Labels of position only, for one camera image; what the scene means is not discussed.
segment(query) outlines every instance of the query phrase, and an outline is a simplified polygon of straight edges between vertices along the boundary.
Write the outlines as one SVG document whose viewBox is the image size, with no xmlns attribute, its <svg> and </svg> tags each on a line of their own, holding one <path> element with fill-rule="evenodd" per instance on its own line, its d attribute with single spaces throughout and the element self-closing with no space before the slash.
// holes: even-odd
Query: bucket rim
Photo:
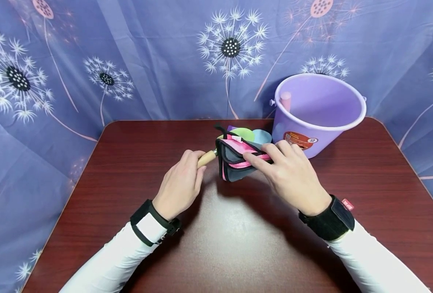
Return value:
<svg viewBox="0 0 433 293">
<path fill-rule="evenodd" d="M 337 83 L 342 84 L 343 86 L 346 86 L 349 90 L 351 90 L 356 98 L 358 98 L 360 104 L 361 104 L 361 113 L 359 114 L 358 118 L 356 118 L 354 121 L 350 122 L 349 124 L 345 124 L 342 126 L 334 126 L 334 127 L 330 127 L 330 126 L 320 126 L 320 125 L 316 125 L 316 124 L 311 124 L 308 123 L 306 121 L 303 121 L 295 116 L 293 116 L 290 112 L 288 112 L 285 107 L 283 107 L 283 105 L 280 102 L 280 89 L 281 87 L 287 83 L 290 80 L 293 80 L 295 78 L 300 78 L 300 77 L 319 77 L 319 78 L 326 78 L 326 79 L 330 79 L 332 81 L 335 81 Z M 346 83 L 343 80 L 340 80 L 339 78 L 336 77 L 331 77 L 329 75 L 324 75 L 324 74 L 316 74 L 316 73 L 300 73 L 300 74 L 295 74 L 292 75 L 290 77 L 285 78 L 276 88 L 275 90 L 275 103 L 276 103 L 276 107 L 279 108 L 286 116 L 288 116 L 289 118 L 291 118 L 292 120 L 296 121 L 297 123 L 308 127 L 310 129 L 317 129 L 317 130 L 325 130 L 325 131 L 345 131 L 345 130 L 349 130 L 352 129 L 353 127 L 357 126 L 358 124 L 361 123 L 361 121 L 364 120 L 365 116 L 366 116 L 366 101 L 364 99 L 364 97 L 361 95 L 361 93 L 358 92 L 358 90 L 356 90 L 353 86 L 349 85 L 348 83 Z"/>
</svg>

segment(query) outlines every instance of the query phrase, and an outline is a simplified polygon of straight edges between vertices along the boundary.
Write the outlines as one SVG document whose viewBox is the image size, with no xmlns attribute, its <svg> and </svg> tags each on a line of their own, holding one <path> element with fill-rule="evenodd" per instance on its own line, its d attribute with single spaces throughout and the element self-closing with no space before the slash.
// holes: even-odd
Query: forearm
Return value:
<svg viewBox="0 0 433 293">
<path fill-rule="evenodd" d="M 60 292 L 120 292 L 137 266 L 156 247 L 140 241 L 129 222 L 73 275 Z"/>
<path fill-rule="evenodd" d="M 326 241 L 363 293 L 430 292 L 395 255 L 355 222 L 336 241 Z"/>
</svg>

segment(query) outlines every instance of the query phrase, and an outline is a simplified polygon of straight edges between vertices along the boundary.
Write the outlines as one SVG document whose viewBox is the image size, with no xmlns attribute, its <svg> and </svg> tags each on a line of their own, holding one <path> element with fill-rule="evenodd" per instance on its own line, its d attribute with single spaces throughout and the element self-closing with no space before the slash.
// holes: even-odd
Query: pink and gray pouch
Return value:
<svg viewBox="0 0 433 293">
<path fill-rule="evenodd" d="M 220 177 L 223 180 L 235 182 L 256 170 L 251 163 L 244 160 L 243 154 L 246 152 L 256 155 L 269 164 L 273 163 L 269 155 L 260 150 L 262 145 L 248 142 L 220 126 L 215 126 L 215 128 L 223 132 L 223 138 L 217 139 L 215 142 L 219 158 Z"/>
</svg>

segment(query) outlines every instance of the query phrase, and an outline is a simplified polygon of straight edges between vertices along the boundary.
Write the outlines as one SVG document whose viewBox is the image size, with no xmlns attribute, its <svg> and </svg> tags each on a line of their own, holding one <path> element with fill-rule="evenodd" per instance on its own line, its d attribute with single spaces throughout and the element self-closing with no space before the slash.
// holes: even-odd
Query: dark red tabletop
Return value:
<svg viewBox="0 0 433 293">
<path fill-rule="evenodd" d="M 109 124 L 23 292 L 58 292 L 155 196 L 186 149 L 214 147 L 215 123 Z M 222 122 L 266 130 L 271 124 Z M 347 198 L 356 219 L 433 292 L 433 200 L 386 129 L 367 118 L 311 161 L 327 191 Z M 182 232 L 143 261 L 124 292 L 358 292 L 340 260 L 259 172 L 228 183 L 213 161 L 181 219 Z"/>
</svg>

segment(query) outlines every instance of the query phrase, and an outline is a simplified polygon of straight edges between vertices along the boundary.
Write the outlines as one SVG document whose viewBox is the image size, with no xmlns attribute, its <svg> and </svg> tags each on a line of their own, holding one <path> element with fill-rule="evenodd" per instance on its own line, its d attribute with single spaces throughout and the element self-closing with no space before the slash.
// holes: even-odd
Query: black wrist strap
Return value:
<svg viewBox="0 0 433 293">
<path fill-rule="evenodd" d="M 332 201 L 317 216 L 306 216 L 300 212 L 300 220 L 312 231 L 326 241 L 333 241 L 340 238 L 349 230 L 355 228 L 355 218 L 352 213 L 334 196 L 330 195 Z"/>
<path fill-rule="evenodd" d="M 152 201 L 149 199 L 146 200 L 145 203 L 143 203 L 142 206 L 140 206 L 139 209 L 136 210 L 136 212 L 133 213 L 133 215 L 130 217 L 130 225 L 133 229 L 133 232 L 135 232 L 135 235 L 137 235 L 137 237 L 149 247 L 152 247 L 155 243 L 152 243 L 150 240 L 148 240 L 148 238 L 146 238 L 145 235 L 143 235 L 143 233 L 137 228 L 138 222 L 140 222 L 140 220 L 143 219 L 143 217 L 146 216 L 148 213 L 151 214 L 153 218 L 163 228 L 166 229 L 166 233 L 156 244 L 160 244 L 165 237 L 172 236 L 181 228 L 181 222 L 179 221 L 179 219 L 173 219 L 168 222 L 157 212 L 157 210 L 155 210 Z"/>
</svg>

